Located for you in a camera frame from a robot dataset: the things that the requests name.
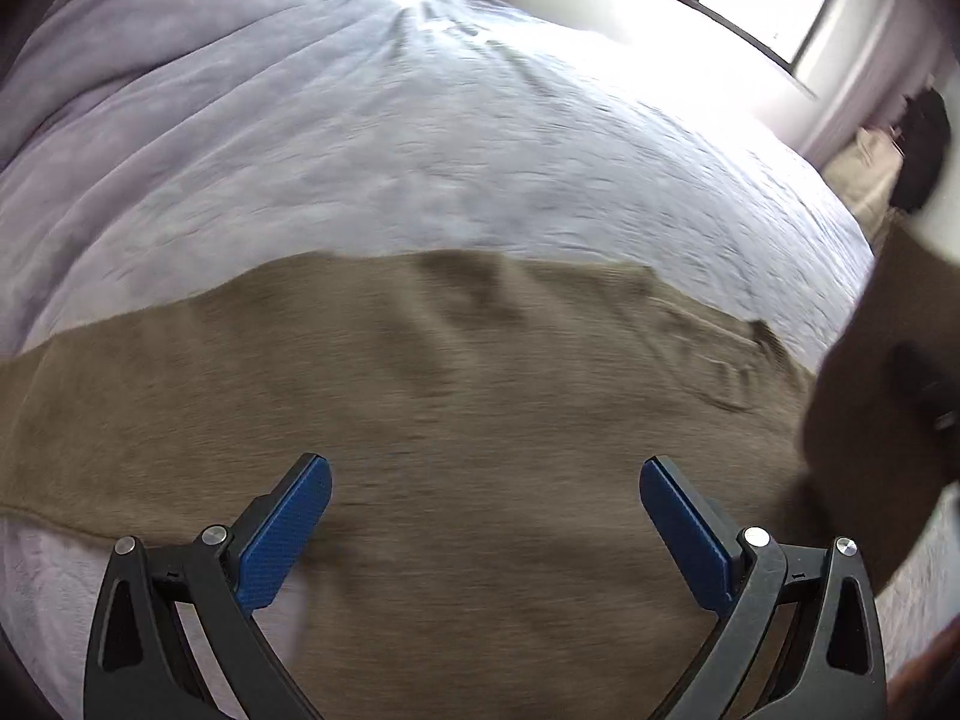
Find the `white wall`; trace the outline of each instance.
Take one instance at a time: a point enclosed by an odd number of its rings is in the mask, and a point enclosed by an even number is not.
[[[664,76],[721,98],[801,151],[893,0],[834,0],[794,79],[746,41],[675,0],[504,0],[539,18],[649,50]]]
[[[960,65],[937,84],[947,103],[947,117],[953,128],[953,143],[940,183],[914,221],[914,231],[933,250],[960,263]]]

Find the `blue textured pad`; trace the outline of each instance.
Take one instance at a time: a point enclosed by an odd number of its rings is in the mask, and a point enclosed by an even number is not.
[[[730,556],[656,460],[640,471],[640,501],[697,603],[726,614],[733,604]]]
[[[236,598],[250,614],[268,607],[330,502],[333,478],[325,459],[316,456],[264,521],[240,556]]]

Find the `white bedspread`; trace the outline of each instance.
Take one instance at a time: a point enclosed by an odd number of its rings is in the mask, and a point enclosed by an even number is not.
[[[664,61],[488,0],[60,0],[0,90],[0,354],[304,250],[485,247],[655,266],[814,367],[869,247],[769,132],[655,87]],[[106,552],[0,536],[0,623],[79,720]]]

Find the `round metal joint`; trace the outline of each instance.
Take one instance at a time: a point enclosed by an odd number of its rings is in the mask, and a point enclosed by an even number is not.
[[[136,541],[133,540],[133,536],[123,536],[123,538],[117,539],[113,550],[117,555],[128,555],[130,552],[133,552],[133,547],[136,547]]]
[[[852,538],[843,538],[837,539],[837,552],[841,555],[846,555],[847,557],[853,557],[856,555],[856,541]]]
[[[223,525],[211,525],[200,536],[207,546],[216,546],[227,540],[227,529]]]
[[[765,547],[770,543],[770,534],[763,528],[747,528],[743,532],[743,538],[752,547]]]

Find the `brown garment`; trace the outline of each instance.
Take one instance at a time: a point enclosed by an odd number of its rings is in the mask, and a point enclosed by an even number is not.
[[[879,589],[949,483],[933,433],[901,403],[886,361],[913,341],[960,378],[960,268],[898,218],[850,323],[827,354],[803,425],[803,454],[838,533],[868,556]]]
[[[765,324],[649,269],[302,255],[0,367],[0,503],[188,541],[317,451],[333,500],[293,674],[328,720],[642,717],[713,617],[640,464],[825,543],[794,446],[809,383]]]

